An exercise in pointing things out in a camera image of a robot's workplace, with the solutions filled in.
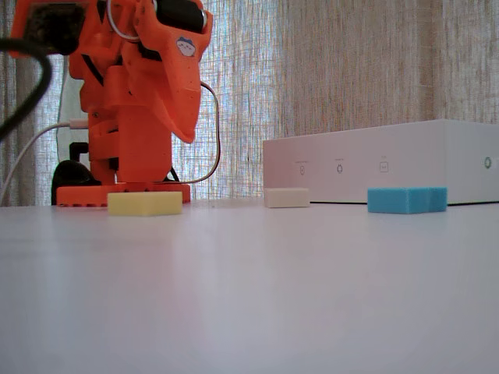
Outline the orange gripper black motor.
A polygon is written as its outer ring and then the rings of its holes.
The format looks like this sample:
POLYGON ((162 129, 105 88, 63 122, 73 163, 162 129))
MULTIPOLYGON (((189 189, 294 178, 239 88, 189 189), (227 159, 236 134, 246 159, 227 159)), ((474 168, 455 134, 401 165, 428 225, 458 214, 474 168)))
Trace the orange gripper black motor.
POLYGON ((159 50, 168 96, 154 95, 154 114, 185 143, 195 137, 200 110, 200 60, 211 42, 213 16, 201 1, 137 1, 133 29, 159 50))

